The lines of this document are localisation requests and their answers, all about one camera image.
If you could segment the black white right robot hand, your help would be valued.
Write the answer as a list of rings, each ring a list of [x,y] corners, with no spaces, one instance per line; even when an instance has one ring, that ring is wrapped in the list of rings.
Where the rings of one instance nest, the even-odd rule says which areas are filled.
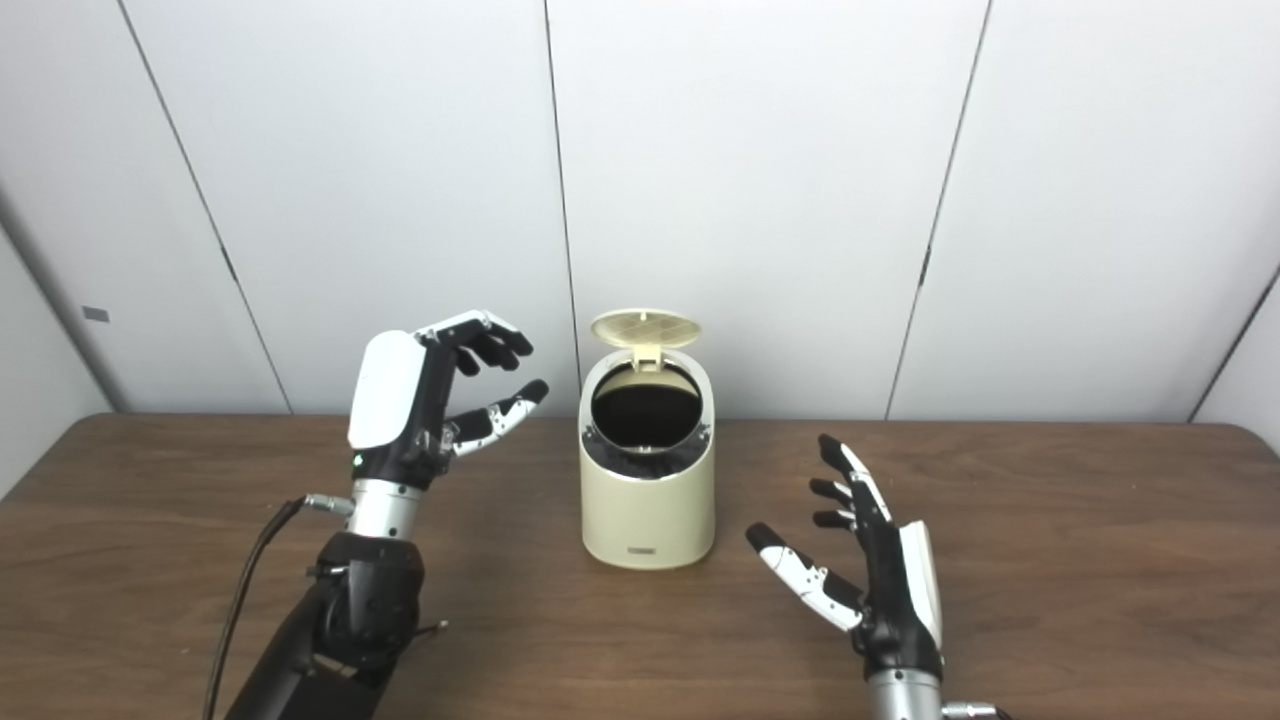
[[[813,495],[838,503],[815,512],[817,527],[852,533],[863,552],[861,588],[787,544],[763,521],[745,537],[760,560],[812,611],[849,635],[864,660],[865,676],[924,673],[945,678],[943,621],[931,538],[925,523],[893,520],[869,468],[844,442],[818,438],[820,457],[842,482],[813,478]]]

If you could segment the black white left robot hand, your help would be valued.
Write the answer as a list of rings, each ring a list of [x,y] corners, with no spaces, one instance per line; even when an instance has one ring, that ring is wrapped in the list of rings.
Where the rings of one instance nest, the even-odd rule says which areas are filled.
[[[535,379],[508,397],[449,414],[454,377],[475,377],[483,366],[515,372],[531,354],[518,328],[484,310],[375,336],[349,414],[353,479],[425,491],[456,459],[511,433],[545,400],[548,383]]]

